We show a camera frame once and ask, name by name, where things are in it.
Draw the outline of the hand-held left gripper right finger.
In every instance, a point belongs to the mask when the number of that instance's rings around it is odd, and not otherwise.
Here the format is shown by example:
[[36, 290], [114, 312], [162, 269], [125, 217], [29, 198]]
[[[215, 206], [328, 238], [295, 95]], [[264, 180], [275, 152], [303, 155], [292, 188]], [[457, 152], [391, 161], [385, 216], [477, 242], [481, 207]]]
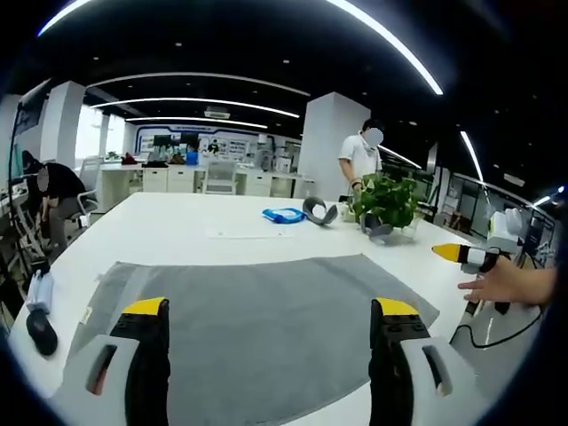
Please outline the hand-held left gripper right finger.
[[482, 416], [474, 369], [430, 336], [413, 306], [373, 299], [369, 344], [371, 425], [475, 425]]

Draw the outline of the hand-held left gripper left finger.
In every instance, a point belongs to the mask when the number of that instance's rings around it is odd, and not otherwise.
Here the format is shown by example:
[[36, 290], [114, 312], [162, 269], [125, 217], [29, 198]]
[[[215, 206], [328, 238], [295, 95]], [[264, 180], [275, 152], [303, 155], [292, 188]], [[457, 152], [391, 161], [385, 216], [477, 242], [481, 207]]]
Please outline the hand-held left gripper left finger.
[[51, 404], [66, 425], [167, 425], [170, 304], [127, 306], [108, 334], [67, 360]]

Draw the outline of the person's right hand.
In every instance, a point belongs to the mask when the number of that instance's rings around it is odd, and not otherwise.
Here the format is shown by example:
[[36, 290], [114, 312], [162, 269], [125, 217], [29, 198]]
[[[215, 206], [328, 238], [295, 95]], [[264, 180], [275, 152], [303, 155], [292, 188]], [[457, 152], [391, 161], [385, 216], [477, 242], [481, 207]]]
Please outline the person's right hand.
[[460, 283], [457, 288], [467, 290], [464, 299], [476, 303], [514, 303], [518, 301], [520, 269], [510, 260], [500, 256], [495, 266], [474, 280]]

